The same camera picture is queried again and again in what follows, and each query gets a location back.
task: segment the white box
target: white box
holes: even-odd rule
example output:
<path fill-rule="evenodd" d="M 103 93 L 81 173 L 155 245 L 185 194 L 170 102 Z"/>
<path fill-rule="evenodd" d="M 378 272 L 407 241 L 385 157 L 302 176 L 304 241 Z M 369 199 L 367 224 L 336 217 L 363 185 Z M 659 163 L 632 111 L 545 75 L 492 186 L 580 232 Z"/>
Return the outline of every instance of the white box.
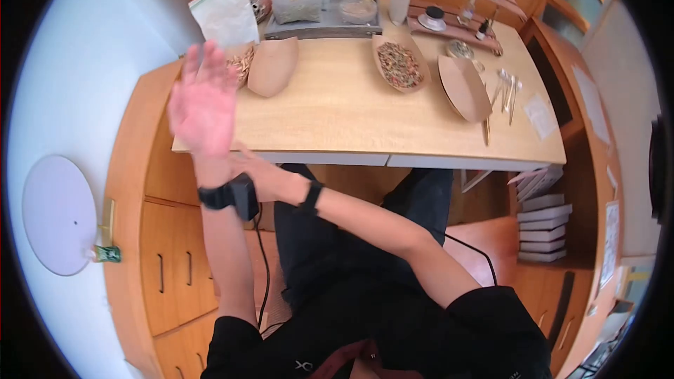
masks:
<path fill-rule="evenodd" d="M 554 230 L 520 231 L 520 241 L 552 241 L 557 240 L 566 233 L 566 226 L 560 225 Z"/>
<path fill-rule="evenodd" d="M 562 215 L 569 215 L 573 211 L 571 204 L 563 206 L 553 206 L 552 208 L 539 209 L 538 211 L 531 211 L 529 213 L 519 213 L 517 221 L 520 223 L 526 221 L 540 221 L 544 219 L 553 219 L 561 217 Z"/>
<path fill-rule="evenodd" d="M 552 252 L 564 247 L 566 240 L 559 239 L 554 241 L 521 241 L 520 250 L 523 252 Z"/>
<path fill-rule="evenodd" d="M 552 262 L 566 256 L 566 249 L 554 250 L 549 253 L 520 252 L 518 258 L 534 262 Z"/>
<path fill-rule="evenodd" d="M 562 215 L 561 217 L 554 219 L 547 219 L 544 221 L 533 221 L 531 223 L 520 223 L 520 231 L 526 230 L 553 230 L 559 227 L 562 224 L 566 224 L 569 221 L 568 215 Z"/>
<path fill-rule="evenodd" d="M 537 209 L 549 208 L 551 206 L 564 205 L 564 194 L 543 195 L 542 197 L 525 200 L 522 202 L 522 212 L 535 211 Z"/>

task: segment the wrist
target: wrist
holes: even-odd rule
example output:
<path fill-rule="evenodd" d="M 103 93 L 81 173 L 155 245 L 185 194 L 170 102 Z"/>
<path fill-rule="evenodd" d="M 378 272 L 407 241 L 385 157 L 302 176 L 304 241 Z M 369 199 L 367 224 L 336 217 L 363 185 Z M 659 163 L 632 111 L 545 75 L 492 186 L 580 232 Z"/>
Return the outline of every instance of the wrist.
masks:
<path fill-rule="evenodd" d="M 199 188 L 217 188 L 232 180 L 232 166 L 226 157 L 192 155 Z"/>
<path fill-rule="evenodd" d="M 299 206 L 307 198 L 311 181 L 298 173 L 289 172 L 289 179 L 284 184 L 280 199 L 282 202 Z"/>

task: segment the black cable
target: black cable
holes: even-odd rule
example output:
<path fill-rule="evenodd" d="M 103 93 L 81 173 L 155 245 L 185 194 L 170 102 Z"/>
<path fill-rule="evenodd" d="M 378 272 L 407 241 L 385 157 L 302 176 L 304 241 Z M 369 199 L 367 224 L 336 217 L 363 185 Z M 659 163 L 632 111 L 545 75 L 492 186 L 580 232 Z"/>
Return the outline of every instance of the black cable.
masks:
<path fill-rule="evenodd" d="M 468 244 L 468 243 L 464 243 L 463 241 L 461 241 L 461 240 L 459 240 L 459 239 L 457 239 L 457 238 L 451 237 L 449 234 L 447 234 L 447 233 L 445 233 L 445 232 L 442 232 L 442 233 L 445 235 L 446 238 L 449 238 L 449 239 L 452 239 L 452 240 L 454 240 L 454 241 L 456 241 L 456 242 L 458 242 L 458 243 L 461 243 L 462 245 L 466 246 L 468 249 L 473 249 L 473 250 L 475 250 L 476 252 L 478 252 L 479 254 L 481 254 L 483 257 L 485 257 L 485 258 L 487 259 L 487 263 L 489 264 L 489 269 L 491 269 L 491 278 L 494 280 L 494 287 L 498 285 L 498 283 L 496 282 L 496 271 L 494 271 L 494 266 L 491 264 L 491 259 L 489 259 L 489 256 L 487 256 L 486 253 L 484 253 L 484 252 L 483 252 L 482 250 L 480 250 L 480 249 L 477 249 L 477 248 L 471 246 L 471 245 Z"/>
<path fill-rule="evenodd" d="M 264 246 L 262 246 L 262 236 L 259 234 L 259 222 L 262 220 L 262 204 L 259 205 L 259 217 L 257 219 L 253 218 L 253 226 L 255 227 L 255 232 L 257 233 L 257 241 L 259 242 L 259 249 L 262 251 L 262 259 L 264 260 L 264 267 L 267 270 L 267 287 L 264 291 L 264 299 L 262 299 L 262 306 L 259 308 L 259 316 L 257 317 L 257 329 L 260 329 L 262 326 L 262 315 L 264 314 L 264 307 L 267 305 L 267 297 L 269 297 L 269 262 L 267 261 L 267 254 L 264 252 Z"/>

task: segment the wrist device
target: wrist device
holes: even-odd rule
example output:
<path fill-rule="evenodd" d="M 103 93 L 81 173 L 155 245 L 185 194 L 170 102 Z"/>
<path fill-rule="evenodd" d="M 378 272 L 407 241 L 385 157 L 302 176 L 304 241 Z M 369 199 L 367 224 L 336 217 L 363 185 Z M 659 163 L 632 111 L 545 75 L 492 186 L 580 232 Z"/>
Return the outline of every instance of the wrist device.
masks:
<path fill-rule="evenodd" d="M 198 193 L 199 200 L 208 209 L 220 210 L 234 205 L 243 221 L 252 220 L 259 212 L 255 186 L 246 173 L 217 188 L 199 188 Z"/>
<path fill-rule="evenodd" d="M 312 180 L 309 185 L 307 197 L 304 199 L 304 202 L 297 207 L 297 212 L 307 215 L 317 215 L 318 210 L 316 210 L 316 201 L 318 200 L 318 195 L 321 193 L 322 189 L 323 183 Z"/>

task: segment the gray tray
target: gray tray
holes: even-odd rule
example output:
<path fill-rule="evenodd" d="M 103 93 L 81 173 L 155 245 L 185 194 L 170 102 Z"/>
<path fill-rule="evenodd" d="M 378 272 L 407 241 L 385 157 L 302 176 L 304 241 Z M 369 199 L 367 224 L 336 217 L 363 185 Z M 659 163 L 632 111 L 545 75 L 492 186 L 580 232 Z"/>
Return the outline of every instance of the gray tray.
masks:
<path fill-rule="evenodd" d="M 375 34 L 382 33 L 381 9 L 379 0 L 377 3 L 377 15 L 366 25 L 352 24 L 342 20 L 339 12 L 339 4 L 342 0 L 330 0 L 325 11 L 321 11 L 321 22 L 297 21 L 279 24 L 272 14 L 264 33 L 264 39 L 278 40 L 297 37 L 307 38 L 371 38 Z"/>

